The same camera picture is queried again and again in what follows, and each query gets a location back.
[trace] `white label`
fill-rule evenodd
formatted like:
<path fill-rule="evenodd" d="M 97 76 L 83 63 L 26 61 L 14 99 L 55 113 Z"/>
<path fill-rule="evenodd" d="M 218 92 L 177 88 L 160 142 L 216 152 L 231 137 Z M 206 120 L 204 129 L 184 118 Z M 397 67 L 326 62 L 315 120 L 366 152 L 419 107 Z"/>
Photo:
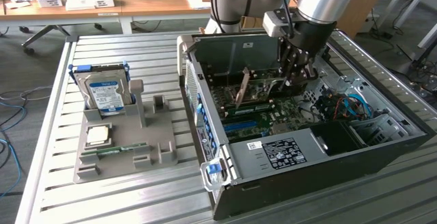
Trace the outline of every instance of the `white label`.
<path fill-rule="evenodd" d="M 117 82 L 95 82 L 89 84 L 89 89 L 100 110 L 112 112 L 123 108 L 121 95 L 116 92 Z"/>
<path fill-rule="evenodd" d="M 262 148 L 262 143 L 260 143 L 260 141 L 250 142 L 250 143 L 247 143 L 247 147 L 248 147 L 248 150 Z"/>
<path fill-rule="evenodd" d="M 303 159 L 303 155 L 300 155 L 300 156 L 295 156 L 294 159 L 295 159 L 295 160 L 300 160 L 300 159 Z"/>
<path fill-rule="evenodd" d="M 41 8 L 60 7 L 61 1 L 60 0 L 38 0 L 38 4 L 40 4 Z"/>
<path fill-rule="evenodd" d="M 259 105 L 255 107 L 255 110 L 263 110 L 267 109 L 270 107 L 270 105 Z"/>
<path fill-rule="evenodd" d="M 235 114 L 250 113 L 252 111 L 254 111 L 254 109 L 239 110 L 239 111 L 235 112 Z"/>
<path fill-rule="evenodd" d="M 254 46 L 254 43 L 252 42 L 244 42 L 243 43 L 243 49 L 251 48 L 252 46 Z"/>
<path fill-rule="evenodd" d="M 99 13 L 97 16 L 117 16 L 117 13 Z"/>

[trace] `barcode sticker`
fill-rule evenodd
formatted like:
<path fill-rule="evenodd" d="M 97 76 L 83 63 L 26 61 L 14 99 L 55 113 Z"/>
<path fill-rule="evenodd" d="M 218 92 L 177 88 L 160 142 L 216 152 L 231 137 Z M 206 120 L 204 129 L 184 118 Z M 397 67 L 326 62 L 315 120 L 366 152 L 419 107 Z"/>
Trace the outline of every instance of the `barcode sticker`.
<path fill-rule="evenodd" d="M 247 147 L 248 147 L 248 150 L 254 150 L 254 149 L 262 148 L 262 143 L 260 143 L 260 141 L 248 142 L 247 143 Z"/>
<path fill-rule="evenodd" d="M 117 13 L 99 13 L 97 16 L 117 16 Z"/>

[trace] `power supply label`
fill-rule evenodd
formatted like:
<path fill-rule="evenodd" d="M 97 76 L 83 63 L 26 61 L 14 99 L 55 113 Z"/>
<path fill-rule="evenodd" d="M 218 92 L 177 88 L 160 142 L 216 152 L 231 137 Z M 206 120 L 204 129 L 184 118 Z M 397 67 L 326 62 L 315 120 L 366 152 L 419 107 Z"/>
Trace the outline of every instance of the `power supply label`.
<path fill-rule="evenodd" d="M 274 169 L 306 162 L 304 155 L 292 138 L 262 144 Z"/>

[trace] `hard drive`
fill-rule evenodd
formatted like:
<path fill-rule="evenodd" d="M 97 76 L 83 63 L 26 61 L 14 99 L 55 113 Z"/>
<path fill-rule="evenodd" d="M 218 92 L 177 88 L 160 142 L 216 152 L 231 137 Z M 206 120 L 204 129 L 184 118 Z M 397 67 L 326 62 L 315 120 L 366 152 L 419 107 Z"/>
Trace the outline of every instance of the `hard drive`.
<path fill-rule="evenodd" d="M 69 75 L 79 86 L 87 109 L 99 109 L 103 116 L 120 113 L 132 104 L 129 92 L 129 66 L 69 66 Z"/>

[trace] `aluminum rail table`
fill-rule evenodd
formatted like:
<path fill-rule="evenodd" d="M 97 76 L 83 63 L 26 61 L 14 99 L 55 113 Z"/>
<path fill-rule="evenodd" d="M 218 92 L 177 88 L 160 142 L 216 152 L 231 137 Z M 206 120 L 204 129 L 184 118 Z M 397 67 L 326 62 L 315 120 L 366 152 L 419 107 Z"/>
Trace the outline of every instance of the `aluminum rail table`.
<path fill-rule="evenodd" d="M 426 223 L 437 219 L 437 141 L 377 174 L 223 221 L 211 219 L 176 74 L 176 36 L 194 32 L 84 36 L 65 43 L 16 223 Z M 423 121 L 434 109 L 338 32 L 332 39 Z M 144 82 L 143 98 L 169 100 L 177 165 L 105 180 L 72 183 L 83 98 L 68 64 L 127 61 Z M 353 71 L 334 52 L 331 62 Z"/>

